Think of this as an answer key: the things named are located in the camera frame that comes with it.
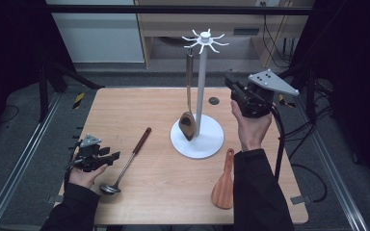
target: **person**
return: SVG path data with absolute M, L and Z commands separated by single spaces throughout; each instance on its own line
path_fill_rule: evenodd
M 244 117 L 235 101 L 230 104 L 242 146 L 234 156 L 234 230 L 294 230 L 287 202 L 261 147 L 272 115 Z M 90 191 L 90 186 L 106 167 L 89 173 L 74 169 L 63 203 L 52 210 L 41 230 L 92 230 L 99 195 Z

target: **wooden spoon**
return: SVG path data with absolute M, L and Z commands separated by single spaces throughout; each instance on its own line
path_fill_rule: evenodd
M 226 152 L 224 173 L 219 178 L 211 194 L 213 204 L 221 209 L 233 207 L 233 180 L 231 175 L 233 156 L 234 150 L 229 148 Z
M 194 115 L 191 111 L 191 82 L 193 75 L 193 54 L 192 48 L 189 48 L 186 59 L 186 87 L 187 87 L 187 101 L 188 101 L 188 112 L 182 114 L 179 119 L 179 129 L 184 134 L 188 141 L 191 141 L 197 131 L 197 125 L 194 119 Z

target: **white mug tree stand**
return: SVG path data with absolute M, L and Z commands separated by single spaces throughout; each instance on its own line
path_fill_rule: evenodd
M 224 130 L 221 124 L 219 124 L 214 118 L 202 114 L 202 103 L 203 103 L 203 91 L 205 88 L 205 73 L 206 73 L 206 60 L 208 56 L 209 46 L 214 52 L 219 51 L 213 48 L 212 44 L 228 45 L 216 42 L 214 39 L 220 39 L 224 35 L 217 38 L 211 38 L 210 29 L 207 32 L 202 32 L 198 35 L 193 30 L 196 38 L 185 38 L 188 41 L 195 41 L 190 46 L 185 48 L 192 48 L 196 45 L 200 45 L 200 57 L 199 57 L 199 73 L 198 73 L 198 104 L 197 113 L 194 114 L 196 121 L 197 131 L 194 138 L 188 141 L 181 129 L 179 128 L 179 120 L 172 126 L 171 129 L 171 141 L 175 149 L 182 155 L 191 159 L 206 159 L 214 155 L 219 149 L 221 149 L 224 143 Z

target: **black sleeve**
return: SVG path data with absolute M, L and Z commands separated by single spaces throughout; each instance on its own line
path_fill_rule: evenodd
M 92 231 L 100 196 L 84 187 L 68 184 L 63 202 L 50 213 L 40 231 Z
M 263 149 L 234 157 L 234 230 L 294 230 L 287 203 Z

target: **white round base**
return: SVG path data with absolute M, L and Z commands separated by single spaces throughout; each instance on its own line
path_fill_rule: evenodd
M 201 115 L 199 136 L 194 137 L 191 141 L 185 138 L 178 122 L 179 120 L 171 129 L 171 141 L 182 155 L 192 159 L 205 159 L 221 149 L 224 143 L 224 130 L 212 117 Z

